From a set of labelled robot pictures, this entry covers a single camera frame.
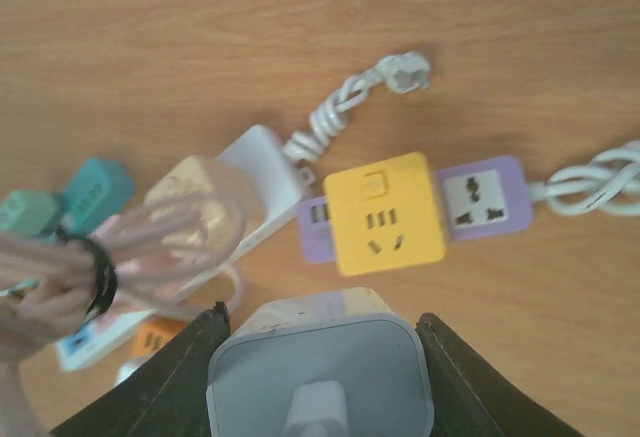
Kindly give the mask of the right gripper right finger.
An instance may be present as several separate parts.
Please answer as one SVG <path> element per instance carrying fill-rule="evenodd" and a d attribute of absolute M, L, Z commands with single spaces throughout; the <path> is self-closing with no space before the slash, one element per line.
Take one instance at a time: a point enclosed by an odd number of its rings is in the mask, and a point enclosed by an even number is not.
<path fill-rule="evenodd" d="M 509 382 L 435 314 L 423 314 L 416 331 L 431 383 L 434 436 L 582 436 Z"/>

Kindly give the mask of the green wall charger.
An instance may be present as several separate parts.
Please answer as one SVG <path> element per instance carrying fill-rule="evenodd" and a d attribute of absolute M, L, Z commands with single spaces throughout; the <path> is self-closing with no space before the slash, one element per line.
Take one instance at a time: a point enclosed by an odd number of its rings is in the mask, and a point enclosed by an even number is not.
<path fill-rule="evenodd" d="M 1 230 L 26 237 L 45 237 L 63 213 L 57 194 L 15 190 L 1 204 Z"/>

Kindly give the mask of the yellow cube socket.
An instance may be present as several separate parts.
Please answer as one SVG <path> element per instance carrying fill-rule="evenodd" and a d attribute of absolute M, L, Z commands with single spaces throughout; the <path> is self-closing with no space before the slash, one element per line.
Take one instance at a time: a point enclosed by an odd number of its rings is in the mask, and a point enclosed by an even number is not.
<path fill-rule="evenodd" d="M 327 176 L 341 275 L 353 277 L 442 260 L 448 238 L 425 155 L 411 152 Z"/>

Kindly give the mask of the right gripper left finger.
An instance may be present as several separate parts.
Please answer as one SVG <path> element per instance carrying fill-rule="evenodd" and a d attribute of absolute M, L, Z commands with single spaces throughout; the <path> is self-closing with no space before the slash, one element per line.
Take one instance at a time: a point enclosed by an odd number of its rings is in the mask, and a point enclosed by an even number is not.
<path fill-rule="evenodd" d="M 209 436 L 207 369 L 230 337 L 226 305 L 192 321 L 124 382 L 52 430 L 55 436 Z"/>

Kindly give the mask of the beige cube socket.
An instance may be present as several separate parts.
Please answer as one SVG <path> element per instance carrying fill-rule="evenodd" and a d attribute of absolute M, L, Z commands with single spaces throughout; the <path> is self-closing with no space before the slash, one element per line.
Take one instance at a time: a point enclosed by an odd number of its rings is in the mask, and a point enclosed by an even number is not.
<path fill-rule="evenodd" d="M 180 161 L 149 189 L 144 201 L 150 203 L 193 193 L 230 196 L 240 203 L 246 219 L 244 236 L 258 229 L 267 216 L 265 204 L 246 171 L 236 165 L 199 155 L 191 155 Z M 238 223 L 236 210 L 228 203 L 212 199 L 193 202 L 189 206 L 200 213 L 207 235 L 186 231 L 169 236 L 165 242 L 178 245 L 202 243 L 214 251 L 224 248 L 235 234 Z"/>

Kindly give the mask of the white wall charger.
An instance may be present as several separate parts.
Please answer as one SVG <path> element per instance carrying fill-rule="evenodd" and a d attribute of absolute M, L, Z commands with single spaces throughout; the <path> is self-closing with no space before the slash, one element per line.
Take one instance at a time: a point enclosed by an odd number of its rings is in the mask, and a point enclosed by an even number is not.
<path fill-rule="evenodd" d="M 373 290 L 259 307 L 212 355 L 214 436 L 428 436 L 435 411 L 416 330 Z"/>

